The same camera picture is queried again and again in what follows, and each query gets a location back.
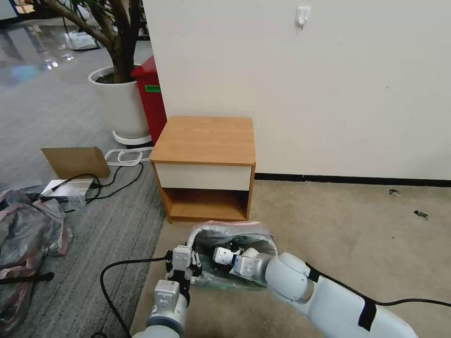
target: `white drawer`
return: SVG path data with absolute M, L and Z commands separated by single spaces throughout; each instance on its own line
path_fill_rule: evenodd
M 249 190 L 252 167 L 155 163 L 162 188 Z

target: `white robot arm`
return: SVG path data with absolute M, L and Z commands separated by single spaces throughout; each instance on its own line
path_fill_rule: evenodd
M 231 274 L 266 285 L 274 296 L 305 315 L 329 338 L 418 338 L 413 329 L 384 307 L 321 276 L 299 258 L 272 256 L 255 249 L 243 255 L 217 247 L 213 260 L 231 265 Z M 154 290 L 155 305 L 148 328 L 134 338 L 177 338 L 183 335 L 189 304 L 189 283 L 201 269 L 188 246 L 173 251 L 167 278 Z
M 243 255 L 234 255 L 218 248 L 214 260 L 224 264 L 230 257 L 231 273 L 266 285 L 276 298 L 305 315 L 326 337 L 417 337 L 406 322 L 386 308 L 321 276 L 289 253 L 270 256 L 249 249 Z

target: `green label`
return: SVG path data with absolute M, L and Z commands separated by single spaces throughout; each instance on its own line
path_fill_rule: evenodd
M 161 92 L 160 86 L 157 85 L 145 84 L 144 89 L 146 92 Z

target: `wooden nightstand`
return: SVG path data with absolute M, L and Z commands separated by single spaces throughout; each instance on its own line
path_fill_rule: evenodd
M 172 116 L 150 160 L 170 223 L 249 219 L 251 118 Z

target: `cabinet shelf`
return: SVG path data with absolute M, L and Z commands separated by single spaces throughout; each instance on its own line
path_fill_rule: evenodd
M 249 191 L 163 188 L 174 221 L 246 220 Z

